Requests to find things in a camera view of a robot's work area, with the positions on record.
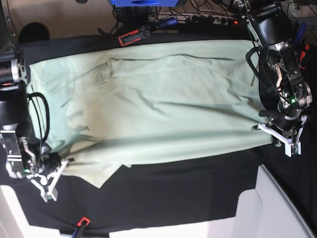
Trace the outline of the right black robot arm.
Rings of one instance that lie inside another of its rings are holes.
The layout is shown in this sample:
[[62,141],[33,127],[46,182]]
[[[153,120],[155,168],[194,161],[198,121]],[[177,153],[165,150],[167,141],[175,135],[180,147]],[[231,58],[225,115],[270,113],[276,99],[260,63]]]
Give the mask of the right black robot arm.
[[[50,112],[46,98],[39,92],[27,93],[27,69],[18,45],[16,28],[8,2],[0,2],[0,144],[6,151],[6,170],[13,179],[24,179],[40,191],[45,202],[57,201],[56,184],[69,164],[58,153],[43,146],[50,131]],[[29,104],[39,97],[45,106],[45,130],[31,144]]]

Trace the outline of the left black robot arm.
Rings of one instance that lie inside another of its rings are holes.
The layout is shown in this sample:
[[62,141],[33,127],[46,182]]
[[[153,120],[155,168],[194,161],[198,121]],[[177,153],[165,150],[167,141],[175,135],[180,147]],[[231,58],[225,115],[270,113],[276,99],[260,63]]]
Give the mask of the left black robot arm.
[[266,122],[253,126],[253,130],[270,134],[276,146],[284,144],[288,157],[300,155],[306,110],[313,102],[310,86],[301,73],[307,49],[300,55],[296,52],[303,30],[294,31],[278,0],[237,0],[235,4],[254,45],[246,61],[277,99],[273,109],[259,112]]

